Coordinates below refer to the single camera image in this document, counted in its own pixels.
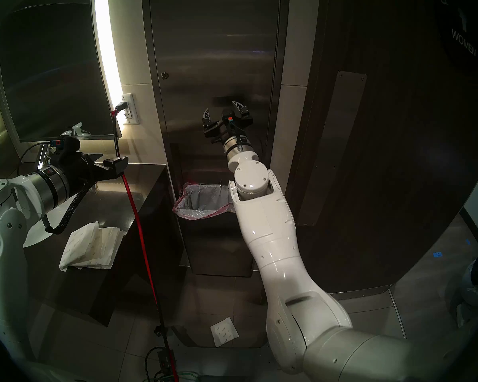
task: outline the stainless steel panel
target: stainless steel panel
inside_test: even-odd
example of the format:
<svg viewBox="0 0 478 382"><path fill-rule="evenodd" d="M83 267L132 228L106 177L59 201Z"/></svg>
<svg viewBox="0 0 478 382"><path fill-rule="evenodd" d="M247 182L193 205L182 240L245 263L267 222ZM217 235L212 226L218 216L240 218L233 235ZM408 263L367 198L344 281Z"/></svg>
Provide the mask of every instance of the stainless steel panel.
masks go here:
<svg viewBox="0 0 478 382"><path fill-rule="evenodd" d="M217 120L231 100L252 112L248 137L261 159L269 158L280 0L149 0L149 8L151 74L176 186L233 178L201 123L206 108Z"/></svg>
<svg viewBox="0 0 478 382"><path fill-rule="evenodd" d="M207 219L178 218L191 270L199 275L250 277L253 257L235 212Z"/></svg>
<svg viewBox="0 0 478 382"><path fill-rule="evenodd" d="M299 226L314 226L321 214L342 161L365 83L364 74L339 71L336 75L326 124L298 215Z"/></svg>

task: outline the folded paper towel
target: folded paper towel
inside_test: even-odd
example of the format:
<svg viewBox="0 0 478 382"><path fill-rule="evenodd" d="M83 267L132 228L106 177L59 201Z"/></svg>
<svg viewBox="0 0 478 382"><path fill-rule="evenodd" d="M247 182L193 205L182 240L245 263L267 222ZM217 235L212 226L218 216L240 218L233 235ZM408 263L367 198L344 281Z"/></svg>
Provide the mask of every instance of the folded paper towel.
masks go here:
<svg viewBox="0 0 478 382"><path fill-rule="evenodd" d="M98 222L89 223L73 231L60 259L60 271L72 265L77 268L112 268L122 237L126 232L117 227L99 228Z"/></svg>

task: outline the electrical outlet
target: electrical outlet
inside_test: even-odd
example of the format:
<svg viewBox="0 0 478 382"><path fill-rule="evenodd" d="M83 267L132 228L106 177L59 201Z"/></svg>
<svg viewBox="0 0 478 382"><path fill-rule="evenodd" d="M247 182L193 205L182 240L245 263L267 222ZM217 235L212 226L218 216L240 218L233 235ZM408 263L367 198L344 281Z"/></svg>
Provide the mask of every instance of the electrical outlet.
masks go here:
<svg viewBox="0 0 478 382"><path fill-rule="evenodd" d="M124 110L125 119L123 124L138 124L138 115L134 107L134 100L132 93L124 93L122 101L127 102L127 108Z"/></svg>

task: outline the countertop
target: countertop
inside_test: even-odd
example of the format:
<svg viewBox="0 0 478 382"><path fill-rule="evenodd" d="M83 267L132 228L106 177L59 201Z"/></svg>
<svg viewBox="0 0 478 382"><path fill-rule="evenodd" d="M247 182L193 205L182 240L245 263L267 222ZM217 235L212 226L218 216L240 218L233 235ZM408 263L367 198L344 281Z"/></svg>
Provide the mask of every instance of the countertop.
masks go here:
<svg viewBox="0 0 478 382"><path fill-rule="evenodd" d="M139 210L151 269L166 273L177 268L182 240L171 211L173 200L166 165L129 164L125 174ZM70 267L61 272L59 262L69 235L96 221L100 227L119 227L128 232L112 269ZM85 195L62 234L52 235L24 251L30 296L68 313L87 315L103 325L110 320L120 290L133 274L142 276L146 270L138 228L121 178L98 182Z"/></svg>

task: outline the door frame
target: door frame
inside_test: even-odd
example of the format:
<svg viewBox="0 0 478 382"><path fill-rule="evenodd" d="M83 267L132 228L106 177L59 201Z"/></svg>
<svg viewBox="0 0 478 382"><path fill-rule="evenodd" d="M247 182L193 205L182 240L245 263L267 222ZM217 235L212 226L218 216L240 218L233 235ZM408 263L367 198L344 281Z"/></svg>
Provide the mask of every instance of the door frame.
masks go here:
<svg viewBox="0 0 478 382"><path fill-rule="evenodd" d="M156 109L158 119L160 121L161 134L163 137L163 144L165 146L165 153L167 155L168 168L172 176L172 185L176 198L180 194L181 188L177 188L177 184L182 187L182 171L180 167L174 164L173 154L178 151L172 151L170 148L170 141L168 137L168 129L165 121L165 112L163 109L163 102L161 99L161 85L157 77L156 53L154 49L154 38L152 35L152 24L150 16L150 0L142 0L143 20L145 29L145 42L147 44L147 56L149 59L150 77L152 80L152 88L154 90L154 98L156 101ZM267 140L266 148L263 151L263 163L267 168L271 164L271 155L273 152L274 133L276 129L276 118L278 116L278 105L280 101L281 90L281 76L283 73L283 60L285 57L285 43L287 37L287 22L288 22L288 2L289 0L279 0L278 3L278 28L276 35L276 49L273 71L273 82L271 87L271 102L269 108L269 118L267 124Z"/></svg>

